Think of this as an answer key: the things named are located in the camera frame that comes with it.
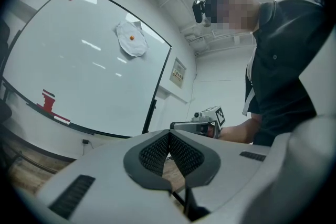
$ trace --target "floor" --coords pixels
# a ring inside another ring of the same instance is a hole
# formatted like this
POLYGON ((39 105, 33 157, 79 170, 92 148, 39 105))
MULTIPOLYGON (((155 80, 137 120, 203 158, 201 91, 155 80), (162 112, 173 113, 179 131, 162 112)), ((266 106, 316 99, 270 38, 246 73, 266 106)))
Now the floor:
MULTIPOLYGON (((14 186, 23 188, 31 194, 37 193, 43 184, 55 173, 70 164, 70 162, 61 161, 37 152, 11 137, 2 136, 1 138, 4 143, 3 148, 0 148, 0 150, 3 150, 5 156, 8 156, 7 159, 13 159, 16 153, 19 152, 31 161, 47 168, 48 171, 38 168, 19 157, 6 171, 9 180, 14 186)), ((184 187, 184 177, 172 159, 168 159, 165 162, 162 177, 171 182, 173 191, 184 187)), ((171 198, 179 210, 183 211, 183 206, 173 196, 171 198)))

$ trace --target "person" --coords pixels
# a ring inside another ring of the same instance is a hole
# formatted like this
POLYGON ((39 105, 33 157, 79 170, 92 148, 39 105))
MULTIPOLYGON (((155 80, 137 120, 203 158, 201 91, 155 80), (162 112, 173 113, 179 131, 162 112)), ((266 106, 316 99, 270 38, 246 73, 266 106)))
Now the person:
POLYGON ((222 128, 219 139, 271 146, 277 135, 316 115, 299 75, 333 26, 323 0, 206 0, 195 1, 193 10, 198 23, 253 32, 257 43, 245 74, 243 114, 251 118, 222 128))

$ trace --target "whiteboard frame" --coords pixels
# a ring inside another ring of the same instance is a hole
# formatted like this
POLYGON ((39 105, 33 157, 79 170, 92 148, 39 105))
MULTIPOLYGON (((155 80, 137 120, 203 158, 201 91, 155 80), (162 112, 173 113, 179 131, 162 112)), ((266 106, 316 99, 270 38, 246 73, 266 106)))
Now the whiteboard frame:
MULTIPOLYGON (((77 124, 74 124, 74 123, 71 123, 70 124, 65 124, 65 123, 62 123, 56 119, 54 119, 54 116, 49 114, 47 111, 44 111, 43 109, 39 108, 35 103, 33 103, 31 100, 27 99, 23 94, 21 94, 18 90, 16 90, 4 77, 3 77, 3 73, 4 73, 4 70, 5 70, 5 67, 6 67, 6 64, 7 64, 7 61, 8 61, 8 58, 9 58, 9 55, 11 54, 12 52, 12 49, 13 47, 15 46, 16 44, 16 41, 18 40, 18 38, 20 37, 21 33, 25 30, 26 26, 30 23, 30 21, 35 17, 36 14, 38 14, 38 12, 44 8, 44 6, 46 6, 50 1, 52 0, 48 0, 34 15, 33 17, 31 17, 29 19, 29 21, 25 24, 25 26, 22 28, 22 30, 19 30, 18 33, 15 35, 15 38, 13 39, 10 47, 8 48, 8 52, 7 52, 7 55, 4 57, 4 60, 2 62, 2 65, 1 65, 1 69, 0 69, 0 88, 1 88, 1 84, 2 84, 2 81, 4 81, 4 83, 6 84, 6 91, 8 89, 10 89, 9 91, 12 91, 12 92, 15 92, 19 97, 21 97, 23 100, 25 100, 27 102, 27 105, 30 106, 32 109, 34 109, 35 111, 37 111, 38 113, 42 114, 43 116, 46 116, 47 118, 53 120, 53 121, 56 121, 58 122, 59 124, 62 124, 66 127, 69 127, 69 128, 72 128, 72 129, 75 129, 77 131, 80 131, 80 132, 83 132, 83 133, 88 133, 88 134, 92 134, 92 135, 95 135, 95 134, 100 134, 100 135, 105 135, 105 136, 111 136, 111 137, 118 137, 118 138, 130 138, 131 136, 124 136, 124 135, 117 135, 117 134, 111 134, 111 133, 105 133, 105 132, 100 132, 98 130, 93 130, 93 129, 90 129, 90 128, 86 128, 86 127, 83 127, 83 126, 80 126, 80 125, 77 125, 77 124)), ((166 57, 166 60, 163 64, 163 67, 162 67, 162 70, 161 70, 161 73, 160 73, 160 76, 159 76, 159 79, 158 79, 158 82, 156 84, 156 87, 155 87, 155 90, 154 90, 154 93, 153 93, 153 98, 152 98, 152 101, 151 101, 151 104, 150 104, 150 107, 149 107, 149 110, 148 110, 148 113, 147 113, 147 116, 146 116, 146 120, 144 122, 144 126, 143 126, 143 130, 142 130, 142 133, 145 133, 148 131, 148 127, 149 127, 149 124, 151 122, 151 117, 152 117, 152 111, 154 109, 154 99, 155 99, 155 96, 156 96, 156 93, 157 93, 157 90, 159 88, 159 85, 160 85, 160 81, 161 81, 161 78, 162 78, 162 75, 163 75, 163 72, 164 72, 164 69, 166 67, 166 64, 167 64, 167 61, 168 61, 168 58, 169 58, 169 55, 170 55, 170 52, 172 50, 172 46, 159 34, 157 33, 152 27, 150 27, 147 23, 145 23, 143 20, 141 20, 138 16, 136 16, 135 14, 133 14, 131 11, 129 11, 128 9, 124 8, 123 6, 121 6, 120 4, 118 4, 117 2, 113 1, 113 0, 108 0, 110 2, 112 2, 113 4, 117 5, 118 7, 122 8, 124 11, 130 13, 131 15, 133 15, 135 18, 137 18, 138 20, 140 20, 141 22, 143 22, 144 24, 146 24, 152 31, 154 31, 160 38, 162 38, 164 40, 164 42, 170 47, 169 48, 169 51, 168 51, 168 54, 167 54, 167 57, 166 57)))

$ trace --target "black shirt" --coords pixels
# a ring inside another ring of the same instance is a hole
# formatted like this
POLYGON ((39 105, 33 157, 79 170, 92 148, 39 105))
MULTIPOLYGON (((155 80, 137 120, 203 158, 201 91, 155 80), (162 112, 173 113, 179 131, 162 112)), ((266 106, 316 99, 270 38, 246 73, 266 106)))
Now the black shirt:
POLYGON ((299 75, 331 29, 323 8, 311 2, 284 0, 261 5, 251 81, 246 77, 247 111, 263 116, 254 144, 271 146, 275 136, 293 131, 316 115, 299 75))

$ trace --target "whiteboard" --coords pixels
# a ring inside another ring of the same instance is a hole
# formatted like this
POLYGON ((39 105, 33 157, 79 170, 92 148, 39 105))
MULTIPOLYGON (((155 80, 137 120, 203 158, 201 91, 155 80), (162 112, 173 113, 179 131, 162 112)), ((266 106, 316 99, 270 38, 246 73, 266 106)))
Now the whiteboard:
POLYGON ((139 21, 111 0, 50 0, 23 29, 3 77, 34 104, 44 105, 43 89, 52 93, 53 113, 71 123, 139 135, 171 46, 141 22, 149 50, 130 57, 115 31, 127 20, 139 21))

